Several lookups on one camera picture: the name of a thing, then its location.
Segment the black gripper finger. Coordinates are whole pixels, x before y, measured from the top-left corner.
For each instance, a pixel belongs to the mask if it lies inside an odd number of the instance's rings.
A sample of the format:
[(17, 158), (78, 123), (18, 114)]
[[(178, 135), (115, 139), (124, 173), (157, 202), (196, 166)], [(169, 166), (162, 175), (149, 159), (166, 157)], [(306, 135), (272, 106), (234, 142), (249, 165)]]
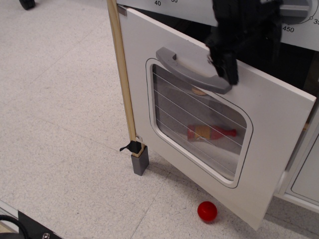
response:
[(275, 62), (280, 50), (282, 38), (282, 21), (280, 19), (274, 19), (270, 23), (269, 32), (268, 32), (268, 40), (270, 44), (270, 60), (271, 62)]
[(236, 54), (232, 51), (210, 51), (210, 61), (215, 67), (219, 77), (225, 79), (230, 85), (239, 82)]

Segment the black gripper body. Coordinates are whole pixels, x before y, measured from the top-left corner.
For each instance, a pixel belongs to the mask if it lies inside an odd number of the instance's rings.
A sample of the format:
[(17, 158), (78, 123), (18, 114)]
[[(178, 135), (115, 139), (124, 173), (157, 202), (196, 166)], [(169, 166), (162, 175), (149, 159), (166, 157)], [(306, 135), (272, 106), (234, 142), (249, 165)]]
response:
[(206, 46), (210, 51), (237, 54), (253, 44), (269, 44), (270, 23), (282, 20), (282, 4), (282, 0), (214, 0), (212, 9), (218, 26), (206, 39)]

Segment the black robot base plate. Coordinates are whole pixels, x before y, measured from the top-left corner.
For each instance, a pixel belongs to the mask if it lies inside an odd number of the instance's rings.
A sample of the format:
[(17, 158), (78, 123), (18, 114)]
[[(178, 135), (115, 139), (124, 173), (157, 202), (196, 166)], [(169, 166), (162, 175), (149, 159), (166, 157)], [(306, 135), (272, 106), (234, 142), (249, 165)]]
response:
[(54, 231), (20, 211), (18, 211), (18, 220), (26, 229), (30, 239), (62, 239)]

